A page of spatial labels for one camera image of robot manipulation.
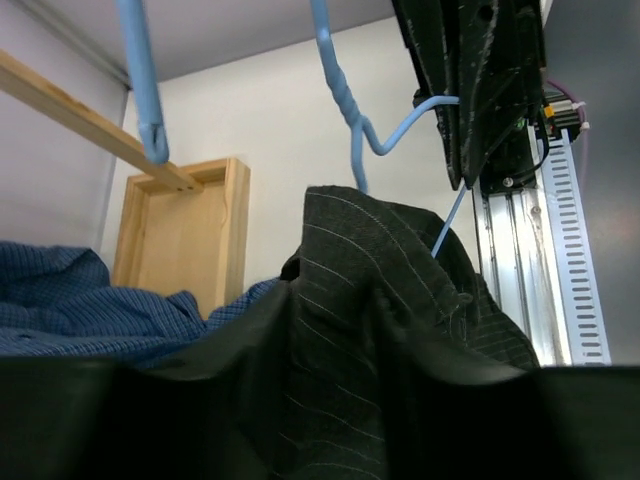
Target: wooden beam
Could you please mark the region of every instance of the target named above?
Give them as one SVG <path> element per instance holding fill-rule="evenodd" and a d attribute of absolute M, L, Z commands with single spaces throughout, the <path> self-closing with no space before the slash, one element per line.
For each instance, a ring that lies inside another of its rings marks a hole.
<path fill-rule="evenodd" d="M 154 165 L 134 137 L 0 50 L 0 88 L 116 157 L 177 191 L 202 191 L 202 185 L 173 163 Z"/>

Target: white wall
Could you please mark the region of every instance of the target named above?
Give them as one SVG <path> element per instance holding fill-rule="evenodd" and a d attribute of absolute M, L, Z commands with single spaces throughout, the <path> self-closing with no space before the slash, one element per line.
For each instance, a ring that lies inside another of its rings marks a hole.
<path fill-rule="evenodd" d="M 335 35 L 338 58 L 362 111 L 386 138 L 411 110 L 415 74 L 396 20 Z M 277 275 L 300 243 L 308 185 L 354 185 L 349 131 L 305 42 L 161 84 L 171 160 L 184 165 L 236 155 L 251 168 L 245 283 Z M 129 99 L 125 130 L 136 133 Z M 365 149 L 371 195 L 446 216 L 455 198 L 435 116 L 425 115 L 387 157 Z M 113 264 L 126 177 L 118 162 L 101 254 Z M 454 228 L 477 264 L 468 195 Z"/>
<path fill-rule="evenodd" d="M 10 2 L 0 48 L 120 124 L 125 89 Z M 0 239 L 99 249 L 113 156 L 0 92 Z"/>

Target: gray panel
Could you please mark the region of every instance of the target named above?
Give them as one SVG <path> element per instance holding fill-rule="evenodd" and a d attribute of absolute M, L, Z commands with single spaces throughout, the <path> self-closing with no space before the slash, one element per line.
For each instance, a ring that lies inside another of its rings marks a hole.
<path fill-rule="evenodd" d="M 574 156 L 612 361 L 639 364 L 640 2 L 554 2 L 545 31 L 549 77 L 587 102 Z"/>

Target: blue plastic hanger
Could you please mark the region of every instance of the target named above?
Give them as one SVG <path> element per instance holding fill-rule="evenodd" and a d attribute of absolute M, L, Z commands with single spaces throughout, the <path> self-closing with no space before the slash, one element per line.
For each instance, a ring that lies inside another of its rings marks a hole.
<path fill-rule="evenodd" d="M 318 45 L 318 51 L 320 52 L 325 80 L 331 89 L 333 99 L 340 108 L 340 112 L 342 113 L 345 122 L 351 129 L 351 170 L 355 177 L 358 189 L 364 193 L 368 193 L 367 178 L 362 164 L 363 134 L 367 137 L 369 146 L 376 155 L 386 155 L 396 146 L 404 134 L 407 133 L 409 128 L 411 128 L 416 120 L 418 120 L 418 118 L 420 118 L 425 112 L 438 105 L 457 104 L 458 97 L 440 95 L 431 97 L 422 102 L 407 116 L 407 118 L 402 121 L 400 126 L 391 134 L 389 139 L 384 144 L 381 144 L 371 121 L 365 115 L 360 113 L 358 104 L 351 93 L 349 85 L 347 84 L 347 78 L 340 68 L 340 65 L 338 65 L 336 51 L 333 47 L 333 40 L 331 39 L 329 10 L 327 8 L 326 0 L 311 0 L 311 12 L 313 14 L 316 43 Z M 438 235 L 436 243 L 431 250 L 432 256 L 435 257 L 442 247 L 447 232 L 451 227 L 451 223 L 460 208 L 460 204 L 462 203 L 462 199 L 466 192 L 466 186 L 462 185 L 460 192 L 458 193 L 458 197 L 456 198 L 456 201 L 447 216 L 447 220 Z"/>
<path fill-rule="evenodd" d="M 117 0 L 117 5 L 144 154 L 152 163 L 166 163 L 169 145 L 144 5 L 142 0 Z"/>

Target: wire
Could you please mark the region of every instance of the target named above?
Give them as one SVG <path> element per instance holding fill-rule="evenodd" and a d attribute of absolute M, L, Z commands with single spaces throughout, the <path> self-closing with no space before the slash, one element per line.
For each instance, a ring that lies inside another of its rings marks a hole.
<path fill-rule="evenodd" d="M 371 121 L 360 112 L 358 104 L 347 84 L 347 78 L 338 65 L 335 48 L 331 39 L 331 29 L 329 25 L 329 11 L 325 0 L 311 0 L 311 11 L 316 32 L 316 43 L 320 52 L 320 59 L 324 70 L 325 80 L 333 99 L 340 108 L 340 112 L 345 122 L 351 129 L 351 170 L 356 180 L 358 190 L 368 193 L 367 178 L 362 164 L 362 135 L 367 137 L 367 142 L 371 150 L 376 155 L 386 155 L 389 153 L 411 126 L 425 112 L 438 105 L 455 105 L 458 97 L 434 96 L 421 103 L 407 118 L 403 120 L 389 139 L 381 144 L 376 135 Z"/>
<path fill-rule="evenodd" d="M 535 173 L 542 168 L 545 160 L 549 156 L 549 135 L 547 134 L 547 127 L 544 123 L 544 115 L 542 114 L 542 110 L 538 112 L 538 129 L 540 131 L 540 135 L 542 136 L 542 160 L 536 163 L 533 167 L 528 168 L 527 170 L 523 170 L 522 172 L 511 175 L 510 177 L 513 180 L 518 178 L 522 178 L 522 180 L 518 183 L 514 183 L 512 185 L 513 188 L 523 187 L 527 181 L 529 181 Z"/>
<path fill-rule="evenodd" d="M 436 258 L 436 255 L 438 255 L 438 252 L 440 251 L 440 248 L 444 243 L 444 239 L 447 236 L 447 233 L 449 232 L 449 230 L 451 229 L 451 224 L 453 223 L 453 219 L 455 218 L 456 213 L 458 213 L 458 209 L 460 208 L 460 204 L 462 203 L 462 199 L 464 198 L 465 193 L 467 193 L 467 187 L 463 184 L 462 187 L 460 187 L 460 193 L 458 193 L 458 197 L 456 198 L 456 201 L 454 202 L 453 207 L 449 212 L 449 216 L 447 217 L 447 220 L 444 222 L 444 226 L 442 227 L 442 230 L 440 230 L 438 239 L 436 240 L 436 243 L 433 245 L 433 248 L 431 249 L 431 256 L 433 258 Z"/>
<path fill-rule="evenodd" d="M 582 152 L 580 154 L 580 173 L 578 174 L 578 183 L 584 188 L 586 184 L 587 170 L 589 167 L 588 133 L 590 128 L 589 121 L 587 120 L 587 109 L 585 108 L 585 103 L 581 102 L 578 97 L 576 97 L 571 90 L 565 87 L 562 83 L 552 79 L 547 79 L 547 83 L 571 100 L 574 110 L 578 112 L 578 117 L 580 118 L 580 131 L 582 132 L 580 135 L 580 138 L 582 138 Z"/>

